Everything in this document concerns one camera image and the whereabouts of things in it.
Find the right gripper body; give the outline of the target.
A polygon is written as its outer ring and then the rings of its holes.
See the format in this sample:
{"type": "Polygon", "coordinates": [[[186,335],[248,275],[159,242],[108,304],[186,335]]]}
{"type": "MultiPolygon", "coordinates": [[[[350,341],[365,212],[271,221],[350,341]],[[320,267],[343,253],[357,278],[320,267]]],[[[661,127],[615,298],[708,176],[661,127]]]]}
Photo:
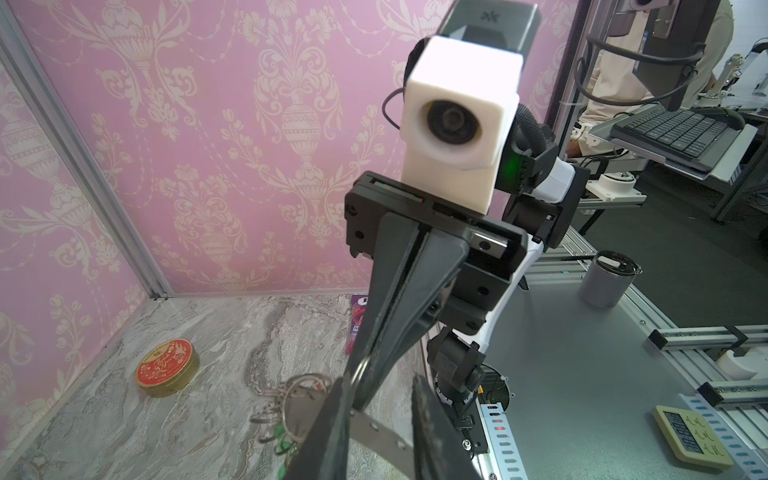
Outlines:
{"type": "Polygon", "coordinates": [[[346,242],[353,256],[373,261],[379,222],[395,213],[418,223],[421,232],[442,231],[466,240],[469,253],[439,297],[436,320],[462,333],[476,333],[499,302],[521,265],[527,234],[414,187],[366,172],[344,200],[346,242]]]}

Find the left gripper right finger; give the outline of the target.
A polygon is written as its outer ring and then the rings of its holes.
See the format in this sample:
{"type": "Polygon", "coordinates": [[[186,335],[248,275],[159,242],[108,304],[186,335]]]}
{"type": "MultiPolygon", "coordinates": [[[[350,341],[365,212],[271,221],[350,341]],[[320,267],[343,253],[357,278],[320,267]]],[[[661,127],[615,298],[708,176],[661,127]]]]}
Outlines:
{"type": "Polygon", "coordinates": [[[411,409],[416,478],[479,479],[458,432],[423,376],[413,379],[411,409]]]}

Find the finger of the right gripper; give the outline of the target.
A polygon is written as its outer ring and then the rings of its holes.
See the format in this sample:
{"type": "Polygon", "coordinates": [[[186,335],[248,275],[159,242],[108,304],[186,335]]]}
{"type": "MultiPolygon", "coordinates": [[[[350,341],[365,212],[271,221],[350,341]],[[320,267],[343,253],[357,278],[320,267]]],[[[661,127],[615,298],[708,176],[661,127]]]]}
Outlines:
{"type": "MultiPolygon", "coordinates": [[[[392,319],[412,328],[416,341],[435,323],[440,310],[439,297],[457,276],[469,253],[466,240],[442,231],[421,232],[411,251],[410,270],[392,310],[392,319]]],[[[376,395],[383,381],[372,378],[374,369],[383,364],[384,346],[374,350],[367,367],[368,376],[354,384],[352,407],[364,409],[376,395]]]]}
{"type": "Polygon", "coordinates": [[[370,376],[382,380],[416,342],[410,326],[392,319],[392,310],[409,273],[418,235],[418,223],[398,214],[387,213],[379,222],[367,308],[346,366],[354,384],[368,376],[367,367],[380,344],[383,364],[370,376]]]}

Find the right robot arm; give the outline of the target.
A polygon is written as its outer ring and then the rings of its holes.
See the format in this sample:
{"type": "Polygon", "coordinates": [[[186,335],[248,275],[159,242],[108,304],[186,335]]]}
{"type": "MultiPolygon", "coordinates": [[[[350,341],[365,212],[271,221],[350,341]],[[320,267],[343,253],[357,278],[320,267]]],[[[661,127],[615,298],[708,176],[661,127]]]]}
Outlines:
{"type": "Polygon", "coordinates": [[[355,409],[439,325],[428,359],[439,398],[462,410],[506,304],[569,228],[589,174],[518,95],[540,18],[532,4],[456,1],[409,56],[402,174],[366,172],[344,200],[350,251],[373,262],[346,367],[355,409]]]}

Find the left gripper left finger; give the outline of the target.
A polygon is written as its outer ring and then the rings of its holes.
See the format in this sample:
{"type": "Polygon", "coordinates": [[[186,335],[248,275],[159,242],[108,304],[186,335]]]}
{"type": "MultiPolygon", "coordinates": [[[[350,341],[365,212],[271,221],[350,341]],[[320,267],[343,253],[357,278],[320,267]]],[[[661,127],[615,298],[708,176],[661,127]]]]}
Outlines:
{"type": "Polygon", "coordinates": [[[337,378],[322,403],[320,392],[315,389],[301,387],[298,396],[294,390],[286,398],[288,412],[304,421],[310,413],[315,413],[315,417],[284,478],[345,479],[354,393],[351,378],[337,378]]]}

